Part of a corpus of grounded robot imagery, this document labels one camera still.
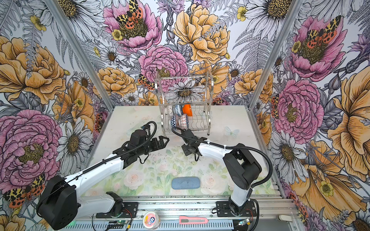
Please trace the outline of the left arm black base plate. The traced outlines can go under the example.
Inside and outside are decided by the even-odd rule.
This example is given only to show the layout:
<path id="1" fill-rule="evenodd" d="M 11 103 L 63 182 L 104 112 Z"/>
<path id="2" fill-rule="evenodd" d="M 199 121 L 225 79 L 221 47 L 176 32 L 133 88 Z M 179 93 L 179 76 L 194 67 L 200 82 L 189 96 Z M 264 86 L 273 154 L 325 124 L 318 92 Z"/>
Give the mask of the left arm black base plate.
<path id="1" fill-rule="evenodd" d="M 98 213 L 96 218 L 135 218 L 138 212 L 138 202 L 116 203 L 107 213 Z"/>

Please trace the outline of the dark blue patterned bowl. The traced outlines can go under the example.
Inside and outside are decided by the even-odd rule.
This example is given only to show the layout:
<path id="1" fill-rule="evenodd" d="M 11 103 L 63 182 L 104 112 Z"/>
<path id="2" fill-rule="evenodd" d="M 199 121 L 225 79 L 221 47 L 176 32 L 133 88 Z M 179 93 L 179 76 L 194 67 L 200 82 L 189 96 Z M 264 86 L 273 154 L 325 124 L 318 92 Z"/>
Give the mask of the dark blue patterned bowl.
<path id="1" fill-rule="evenodd" d="M 187 130 L 189 128 L 189 120 L 188 120 L 188 115 L 184 114 L 181 115 L 179 118 L 179 126 L 181 129 Z"/>

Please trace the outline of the white black lattice bowl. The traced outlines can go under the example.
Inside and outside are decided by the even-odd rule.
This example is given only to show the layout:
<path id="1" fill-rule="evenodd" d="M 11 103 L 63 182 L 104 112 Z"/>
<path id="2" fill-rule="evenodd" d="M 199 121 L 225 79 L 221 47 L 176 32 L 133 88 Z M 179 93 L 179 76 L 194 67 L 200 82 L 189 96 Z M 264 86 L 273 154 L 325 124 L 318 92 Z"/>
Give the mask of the white black lattice bowl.
<path id="1" fill-rule="evenodd" d="M 173 107 L 172 107 L 172 105 L 166 106 L 166 113 L 169 116 L 173 116 Z"/>

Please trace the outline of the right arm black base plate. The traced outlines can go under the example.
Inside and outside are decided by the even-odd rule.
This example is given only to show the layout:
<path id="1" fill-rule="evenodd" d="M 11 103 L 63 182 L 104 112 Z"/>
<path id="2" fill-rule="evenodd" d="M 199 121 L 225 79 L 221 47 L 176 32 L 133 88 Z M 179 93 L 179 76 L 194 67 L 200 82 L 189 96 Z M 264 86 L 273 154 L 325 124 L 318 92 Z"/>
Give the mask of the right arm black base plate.
<path id="1" fill-rule="evenodd" d="M 256 217 L 257 206 L 255 202 L 246 202 L 243 209 L 240 209 L 237 215 L 233 214 L 229 201 L 216 201 L 216 213 L 218 217 Z"/>

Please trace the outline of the blue floral ceramic bowl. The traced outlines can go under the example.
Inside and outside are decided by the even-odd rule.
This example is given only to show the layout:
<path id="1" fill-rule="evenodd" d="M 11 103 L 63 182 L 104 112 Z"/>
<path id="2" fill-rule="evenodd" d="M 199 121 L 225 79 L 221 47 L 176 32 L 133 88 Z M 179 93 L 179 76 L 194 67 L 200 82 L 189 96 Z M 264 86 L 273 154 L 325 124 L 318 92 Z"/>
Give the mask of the blue floral ceramic bowl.
<path id="1" fill-rule="evenodd" d="M 181 105 L 174 105 L 172 108 L 176 115 L 182 116 L 184 114 L 183 107 Z"/>

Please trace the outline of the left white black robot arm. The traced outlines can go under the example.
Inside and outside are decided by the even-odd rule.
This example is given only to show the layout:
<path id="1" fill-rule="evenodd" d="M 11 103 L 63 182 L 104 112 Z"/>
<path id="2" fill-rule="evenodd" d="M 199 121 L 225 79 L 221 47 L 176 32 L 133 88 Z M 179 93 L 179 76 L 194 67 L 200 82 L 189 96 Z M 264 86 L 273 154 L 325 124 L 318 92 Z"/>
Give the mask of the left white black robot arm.
<path id="1" fill-rule="evenodd" d="M 78 173 L 51 178 L 40 196 L 37 215 L 54 230 L 60 230 L 73 220 L 92 214 L 119 217 L 124 212 L 123 199 L 114 192 L 82 198 L 82 195 L 106 177 L 124 170 L 140 156 L 164 149 L 169 138 L 155 137 L 149 128 L 135 130 L 120 148 L 99 163 Z"/>

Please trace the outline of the steel wire dish rack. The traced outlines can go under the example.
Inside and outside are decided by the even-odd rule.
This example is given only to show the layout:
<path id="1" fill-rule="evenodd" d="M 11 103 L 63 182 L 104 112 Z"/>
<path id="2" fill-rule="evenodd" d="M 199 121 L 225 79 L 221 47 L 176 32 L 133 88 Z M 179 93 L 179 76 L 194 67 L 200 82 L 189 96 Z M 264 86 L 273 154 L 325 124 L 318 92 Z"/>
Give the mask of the steel wire dish rack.
<path id="1" fill-rule="evenodd" d="M 193 116 L 188 117 L 189 129 L 196 132 L 211 132 L 211 104 L 214 94 L 212 73 L 170 76 L 157 71 L 155 93 L 159 99 L 161 129 L 164 134 L 171 133 L 170 118 L 166 106 L 190 104 Z"/>

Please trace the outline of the red patterned ceramic bowl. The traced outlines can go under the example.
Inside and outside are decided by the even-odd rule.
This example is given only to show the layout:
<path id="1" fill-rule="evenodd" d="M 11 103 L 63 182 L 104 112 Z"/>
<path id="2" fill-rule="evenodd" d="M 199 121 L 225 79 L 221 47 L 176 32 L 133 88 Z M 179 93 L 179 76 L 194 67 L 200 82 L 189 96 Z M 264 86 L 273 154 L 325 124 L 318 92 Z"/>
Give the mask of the red patterned ceramic bowl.
<path id="1" fill-rule="evenodd" d="M 180 127 L 180 125 L 179 125 L 179 119 L 180 119 L 180 117 L 178 115 L 173 115 L 170 118 L 170 126 L 171 126 L 171 128 Z"/>

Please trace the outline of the orange plastic bowl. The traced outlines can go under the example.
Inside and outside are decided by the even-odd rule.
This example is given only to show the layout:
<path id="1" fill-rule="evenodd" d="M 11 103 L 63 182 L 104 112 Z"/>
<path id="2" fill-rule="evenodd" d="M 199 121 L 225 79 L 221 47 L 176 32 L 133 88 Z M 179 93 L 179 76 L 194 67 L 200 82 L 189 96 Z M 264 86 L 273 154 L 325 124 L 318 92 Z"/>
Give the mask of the orange plastic bowl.
<path id="1" fill-rule="evenodd" d="M 193 116 L 192 113 L 192 108 L 190 104 L 186 104 L 182 107 L 183 113 L 186 114 L 187 116 L 191 117 Z"/>

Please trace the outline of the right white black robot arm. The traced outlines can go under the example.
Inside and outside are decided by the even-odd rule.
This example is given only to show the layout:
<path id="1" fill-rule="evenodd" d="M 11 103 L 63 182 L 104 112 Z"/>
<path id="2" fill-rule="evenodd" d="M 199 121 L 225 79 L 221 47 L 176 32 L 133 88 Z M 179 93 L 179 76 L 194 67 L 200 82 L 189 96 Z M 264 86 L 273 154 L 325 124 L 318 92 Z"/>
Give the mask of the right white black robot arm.
<path id="1" fill-rule="evenodd" d="M 199 157 L 208 157 L 224 163 L 234 183 L 229 198 L 229 209 L 234 216 L 240 216 L 250 200 L 251 186 L 262 172 L 258 161 L 241 143 L 235 148 L 227 148 L 225 145 L 218 145 L 206 138 L 195 136 L 190 129 L 180 129 L 179 136 L 185 143 L 182 145 L 185 155 L 193 154 L 195 160 Z"/>

